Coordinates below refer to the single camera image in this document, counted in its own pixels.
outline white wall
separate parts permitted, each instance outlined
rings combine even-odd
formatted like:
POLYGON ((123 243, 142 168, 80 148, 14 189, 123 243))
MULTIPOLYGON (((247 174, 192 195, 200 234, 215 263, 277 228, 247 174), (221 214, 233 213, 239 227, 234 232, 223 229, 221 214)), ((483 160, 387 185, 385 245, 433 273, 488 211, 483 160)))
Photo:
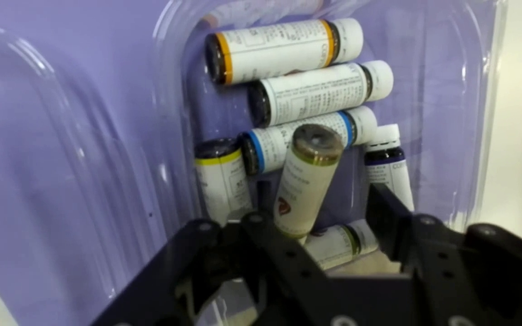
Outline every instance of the white wall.
POLYGON ((522 237, 522 0, 509 0, 478 221, 522 237))

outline white cap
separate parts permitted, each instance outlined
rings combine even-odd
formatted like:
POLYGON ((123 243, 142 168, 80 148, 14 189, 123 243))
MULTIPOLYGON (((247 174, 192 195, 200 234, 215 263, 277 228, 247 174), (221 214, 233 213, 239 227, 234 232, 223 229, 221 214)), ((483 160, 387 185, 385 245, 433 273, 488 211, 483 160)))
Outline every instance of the white cap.
POLYGON ((364 31, 354 18, 343 18, 332 21, 338 28, 339 54, 334 63, 348 62, 357 58, 364 47, 364 31))
POLYGON ((379 126, 376 136, 368 143, 366 151, 380 151, 400 146, 400 128, 397 124, 379 126))
POLYGON ((372 94, 368 102, 385 99, 394 88, 394 73, 387 62, 376 60, 362 64, 372 76, 372 94))
POLYGON ((356 122, 356 142, 352 145, 361 145, 370 142, 376 136, 377 119, 373 111, 367 106, 356 107, 346 111, 356 122))
POLYGON ((353 221, 348 225, 356 231, 360 239, 360 254, 369 254, 378 248, 376 236, 373 235, 366 220, 353 221))

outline bottle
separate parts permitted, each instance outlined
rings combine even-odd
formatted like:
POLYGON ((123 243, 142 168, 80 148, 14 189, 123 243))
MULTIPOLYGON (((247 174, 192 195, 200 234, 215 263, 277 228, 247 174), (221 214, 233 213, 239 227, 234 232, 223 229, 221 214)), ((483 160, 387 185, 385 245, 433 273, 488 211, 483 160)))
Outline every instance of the bottle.
POLYGON ((349 62, 254 82, 248 101, 253 126, 266 128, 381 100, 393 87, 386 62, 349 62))
POLYGON ((299 126, 306 124, 332 128, 342 138, 346 148, 369 142, 375 136, 377 129, 376 116, 369 107, 365 106, 267 129, 253 129, 240 136, 247 175, 259 175, 281 169, 285 163, 292 134, 299 126))
POLYGON ((305 243, 342 157, 341 137, 331 128, 303 125, 293 134, 273 205, 277 229, 305 243))
POLYGON ((312 232, 304 246, 323 270, 351 262, 378 247, 376 237, 365 220, 312 232))
POLYGON ((251 212, 253 205, 241 154, 235 139, 215 139, 195 147, 195 165, 207 213, 225 226, 251 212))
POLYGON ((209 34, 205 61, 214 83, 232 85, 348 62, 363 45, 355 19, 306 20, 209 34))
POLYGON ((375 138, 366 145, 365 165, 369 183, 384 183, 410 211, 414 211, 406 155, 400 148, 397 124, 377 128, 375 138))

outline clear plastic bin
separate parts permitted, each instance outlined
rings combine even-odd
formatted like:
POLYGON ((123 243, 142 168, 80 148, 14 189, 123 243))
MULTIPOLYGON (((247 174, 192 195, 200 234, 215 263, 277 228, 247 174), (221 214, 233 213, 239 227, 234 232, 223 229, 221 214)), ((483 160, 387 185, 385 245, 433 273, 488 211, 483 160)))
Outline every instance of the clear plastic bin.
MULTIPOLYGON (((494 29, 504 18, 497 11, 504 12, 505 6, 500 0, 168 2, 154 31, 155 98, 161 129, 166 130, 163 142, 170 144, 167 166, 179 196, 165 223, 181 225, 203 216, 193 173, 195 143, 235 137, 252 128, 246 85, 217 86, 207 75, 205 36, 288 21, 354 17, 365 37, 355 62, 385 60, 394 71, 391 95, 367 105, 380 125, 400 126, 416 210, 464 225, 474 208, 483 131, 491 123, 485 120, 487 85, 496 80, 499 35, 494 29)), ((363 218, 363 157, 360 147, 344 153, 316 227, 363 218)), ((256 181, 271 181, 275 191, 279 177, 277 172, 252 180, 253 197, 256 181)), ((204 324, 232 324, 225 317, 248 308, 238 284, 223 291, 204 324)))
POLYGON ((15 322, 89 323, 165 243, 143 157, 77 65, 0 29, 0 299, 15 322))

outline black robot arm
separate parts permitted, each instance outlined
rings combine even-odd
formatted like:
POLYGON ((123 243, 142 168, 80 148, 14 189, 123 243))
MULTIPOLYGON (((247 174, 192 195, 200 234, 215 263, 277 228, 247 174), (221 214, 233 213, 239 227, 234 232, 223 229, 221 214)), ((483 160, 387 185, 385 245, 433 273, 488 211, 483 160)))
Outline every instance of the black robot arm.
POLYGON ((328 278, 270 216, 222 228, 191 221, 95 320, 94 326, 188 326, 222 283, 243 278, 253 325, 522 325, 522 240, 494 225, 465 235, 412 215, 372 185, 367 221, 402 274, 328 278))

